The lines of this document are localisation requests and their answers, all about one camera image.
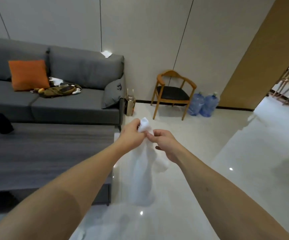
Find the right hand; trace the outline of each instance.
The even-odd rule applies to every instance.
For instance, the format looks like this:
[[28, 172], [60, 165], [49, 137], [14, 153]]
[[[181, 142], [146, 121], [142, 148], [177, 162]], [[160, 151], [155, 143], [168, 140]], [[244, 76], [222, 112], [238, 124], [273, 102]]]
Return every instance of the right hand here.
[[174, 138], [170, 131], [164, 129], [154, 129], [154, 135], [150, 134], [148, 131], [145, 132], [149, 141], [157, 143], [156, 149], [164, 151], [167, 158], [178, 163], [177, 154], [183, 148], [183, 146]]

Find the white towel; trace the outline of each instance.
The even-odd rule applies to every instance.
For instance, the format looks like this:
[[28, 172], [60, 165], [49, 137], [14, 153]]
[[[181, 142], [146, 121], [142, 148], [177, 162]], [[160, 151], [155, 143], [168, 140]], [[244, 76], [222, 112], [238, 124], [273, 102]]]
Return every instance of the white towel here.
[[[149, 121], [144, 117], [138, 128], [138, 132], [148, 131], [153, 134]], [[170, 161], [157, 157], [153, 143], [147, 138], [136, 149], [132, 150], [131, 158], [131, 187], [129, 201], [136, 206], [149, 206], [155, 200], [155, 193], [152, 187], [152, 165], [156, 162], [156, 172], [164, 172], [168, 169]]]

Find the throw pillow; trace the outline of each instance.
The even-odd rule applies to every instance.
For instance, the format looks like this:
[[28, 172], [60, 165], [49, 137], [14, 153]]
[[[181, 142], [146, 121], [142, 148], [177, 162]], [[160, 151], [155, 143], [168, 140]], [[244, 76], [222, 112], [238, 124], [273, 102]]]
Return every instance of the throw pillow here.
[[102, 97], [101, 108], [105, 109], [117, 104], [121, 98], [125, 96], [125, 78], [117, 79], [106, 85]]
[[11, 82], [14, 91], [28, 91], [35, 88], [49, 88], [44, 60], [10, 60]]

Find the clothing pile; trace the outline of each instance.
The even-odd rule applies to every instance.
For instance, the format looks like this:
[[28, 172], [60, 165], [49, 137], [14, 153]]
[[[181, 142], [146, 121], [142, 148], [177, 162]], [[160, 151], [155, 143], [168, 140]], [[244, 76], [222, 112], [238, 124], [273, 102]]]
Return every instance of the clothing pile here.
[[81, 87], [78, 84], [65, 82], [62, 79], [49, 77], [50, 88], [35, 88], [32, 93], [38, 93], [43, 98], [55, 98], [60, 96], [75, 95], [81, 93]]

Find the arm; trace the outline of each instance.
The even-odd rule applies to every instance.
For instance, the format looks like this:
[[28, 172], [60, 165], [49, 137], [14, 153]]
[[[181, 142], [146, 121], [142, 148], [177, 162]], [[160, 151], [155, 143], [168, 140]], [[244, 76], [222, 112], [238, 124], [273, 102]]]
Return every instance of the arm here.
[[194, 196], [221, 240], [289, 239], [289, 233], [246, 193], [190, 153], [167, 130], [147, 133], [180, 167]]
[[0, 221], [0, 239], [69, 239], [115, 163], [142, 143], [145, 135], [137, 132], [139, 124], [134, 119], [112, 145], [24, 199]]

